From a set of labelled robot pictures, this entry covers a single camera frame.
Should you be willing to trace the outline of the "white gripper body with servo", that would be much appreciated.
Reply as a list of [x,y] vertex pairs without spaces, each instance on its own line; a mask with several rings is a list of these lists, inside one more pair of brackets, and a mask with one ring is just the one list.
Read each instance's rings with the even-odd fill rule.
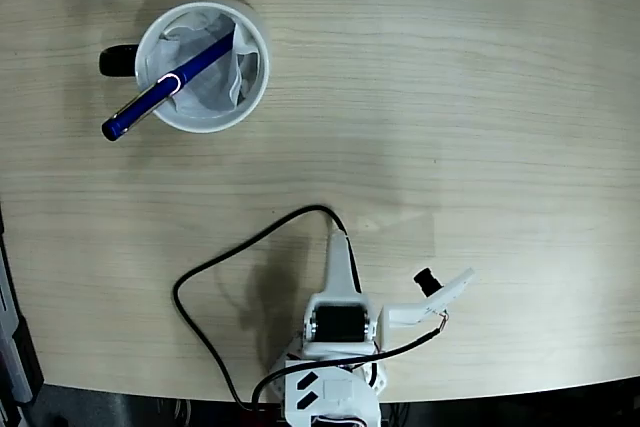
[[377,321],[364,294],[311,296],[304,314],[304,357],[360,357],[376,352]]

